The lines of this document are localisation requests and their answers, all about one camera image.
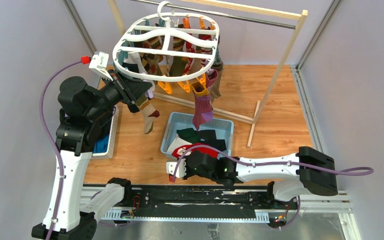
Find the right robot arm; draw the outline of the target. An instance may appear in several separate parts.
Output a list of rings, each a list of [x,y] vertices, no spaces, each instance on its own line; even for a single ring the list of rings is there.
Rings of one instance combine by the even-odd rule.
[[[254,180],[272,181],[267,185],[266,203],[274,209],[303,194],[338,194],[334,159],[312,147],[301,146],[297,153],[271,158],[229,156],[207,145],[177,148],[174,162],[166,163],[170,181],[193,176],[219,185],[233,186]]]

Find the lilac clothes peg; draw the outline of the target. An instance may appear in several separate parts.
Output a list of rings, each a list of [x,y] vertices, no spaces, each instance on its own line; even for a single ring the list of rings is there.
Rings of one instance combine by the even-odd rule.
[[[146,91],[145,95],[148,99],[152,99],[154,97],[154,88],[150,88]]]

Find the beige striped ribbed sock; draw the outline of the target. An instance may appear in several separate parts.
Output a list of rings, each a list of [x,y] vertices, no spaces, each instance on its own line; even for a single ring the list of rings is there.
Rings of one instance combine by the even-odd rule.
[[[151,133],[154,126],[154,121],[160,116],[160,112],[155,109],[155,107],[152,105],[151,101],[146,97],[146,95],[142,95],[135,102],[135,105],[138,107],[143,116],[143,132],[145,134]]]

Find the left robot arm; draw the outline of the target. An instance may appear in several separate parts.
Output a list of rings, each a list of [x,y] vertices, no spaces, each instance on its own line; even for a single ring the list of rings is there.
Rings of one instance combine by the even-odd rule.
[[[32,228],[41,240],[90,240],[102,217],[115,205],[131,205],[132,184],[111,178],[89,203],[81,205],[84,178],[96,142],[111,128],[118,103],[135,103],[151,84],[111,70],[105,86],[97,89],[80,76],[65,79],[59,87],[60,124],[50,138],[56,156],[56,173],[48,211]]]

